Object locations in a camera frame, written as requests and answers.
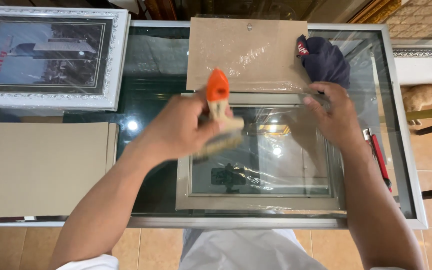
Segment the brick wall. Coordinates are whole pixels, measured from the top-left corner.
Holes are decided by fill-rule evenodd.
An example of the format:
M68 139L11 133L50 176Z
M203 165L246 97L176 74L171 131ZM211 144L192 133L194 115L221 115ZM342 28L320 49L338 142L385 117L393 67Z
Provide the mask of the brick wall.
M385 21L398 40L432 40L432 0L409 0Z

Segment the tiled floor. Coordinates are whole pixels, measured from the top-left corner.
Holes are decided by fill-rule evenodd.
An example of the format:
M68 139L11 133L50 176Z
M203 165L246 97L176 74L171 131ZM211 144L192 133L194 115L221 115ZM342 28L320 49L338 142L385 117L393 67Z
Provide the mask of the tiled floor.
M431 126L432 119L422 120ZM432 189L432 133L411 136L422 190ZM430 228L415 231L432 270L432 199L424 205ZM0 270L44 270L60 228L0 228ZM363 269L356 246L347 230L295 230L307 253L329 270ZM122 270L175 270L182 249L181 229L126 229L113 249Z

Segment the white shirt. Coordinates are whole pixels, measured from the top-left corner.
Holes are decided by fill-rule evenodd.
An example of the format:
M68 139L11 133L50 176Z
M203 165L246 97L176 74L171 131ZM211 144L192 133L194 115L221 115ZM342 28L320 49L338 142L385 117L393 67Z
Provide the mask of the white shirt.
M69 262L58 270L117 270L110 255ZM293 230L200 230L183 232L179 270L327 270L310 257ZM373 267L371 270L402 270Z

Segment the framed photo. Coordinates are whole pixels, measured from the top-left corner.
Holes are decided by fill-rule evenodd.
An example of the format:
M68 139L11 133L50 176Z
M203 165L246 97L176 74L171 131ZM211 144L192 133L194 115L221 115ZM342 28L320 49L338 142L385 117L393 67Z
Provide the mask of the framed photo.
M0 6L0 107L117 110L125 9Z
M179 158L176 209L344 211L341 154L316 128L304 96L229 95L234 115L244 119L241 144Z

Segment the navy cloth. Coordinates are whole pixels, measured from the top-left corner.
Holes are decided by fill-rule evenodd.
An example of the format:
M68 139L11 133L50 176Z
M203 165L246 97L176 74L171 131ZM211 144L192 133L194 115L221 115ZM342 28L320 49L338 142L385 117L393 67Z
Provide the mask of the navy cloth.
M297 50L311 81L337 83L345 89L350 87L350 63L338 46L320 36L306 40L302 34L297 38Z

